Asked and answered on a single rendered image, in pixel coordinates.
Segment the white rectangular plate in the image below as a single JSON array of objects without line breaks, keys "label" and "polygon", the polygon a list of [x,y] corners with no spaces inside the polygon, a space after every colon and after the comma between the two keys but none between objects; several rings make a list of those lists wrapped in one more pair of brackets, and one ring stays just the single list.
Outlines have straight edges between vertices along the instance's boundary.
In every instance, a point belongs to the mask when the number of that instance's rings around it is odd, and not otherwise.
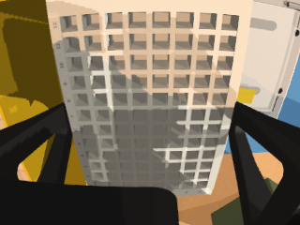
[{"label": "white rectangular plate", "polygon": [[291,54],[300,11],[252,3],[247,50],[237,101],[271,112]]}]

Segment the blue flat mat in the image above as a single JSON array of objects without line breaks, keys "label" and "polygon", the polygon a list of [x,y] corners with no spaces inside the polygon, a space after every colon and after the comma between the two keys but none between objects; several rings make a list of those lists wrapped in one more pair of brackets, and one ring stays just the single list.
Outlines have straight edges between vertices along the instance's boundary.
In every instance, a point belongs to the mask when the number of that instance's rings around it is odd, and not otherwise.
[{"label": "blue flat mat", "polygon": [[[287,91],[280,113],[277,120],[284,121],[288,124],[300,128],[300,53],[297,63],[292,75],[291,84]],[[247,140],[249,142],[252,153],[269,153],[265,148],[253,140],[247,133]],[[225,154],[231,154],[229,138],[225,148]]]}]

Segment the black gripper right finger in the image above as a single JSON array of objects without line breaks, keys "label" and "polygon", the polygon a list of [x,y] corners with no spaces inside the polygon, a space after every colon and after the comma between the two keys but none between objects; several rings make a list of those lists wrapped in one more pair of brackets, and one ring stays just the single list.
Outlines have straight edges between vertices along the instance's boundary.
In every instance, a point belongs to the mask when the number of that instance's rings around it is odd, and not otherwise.
[{"label": "black gripper right finger", "polygon": [[[273,195],[246,133],[283,166],[283,176]],[[228,136],[244,225],[286,225],[300,214],[300,127],[236,101]]]}]

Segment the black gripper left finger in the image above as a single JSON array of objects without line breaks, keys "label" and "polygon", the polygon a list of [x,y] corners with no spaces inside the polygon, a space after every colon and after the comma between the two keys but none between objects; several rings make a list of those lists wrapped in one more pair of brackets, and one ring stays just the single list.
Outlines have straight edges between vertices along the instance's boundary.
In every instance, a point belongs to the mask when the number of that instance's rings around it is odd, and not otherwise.
[{"label": "black gripper left finger", "polygon": [[19,165],[55,134],[37,182],[65,184],[72,131],[66,104],[0,129],[0,178],[18,178]]}]

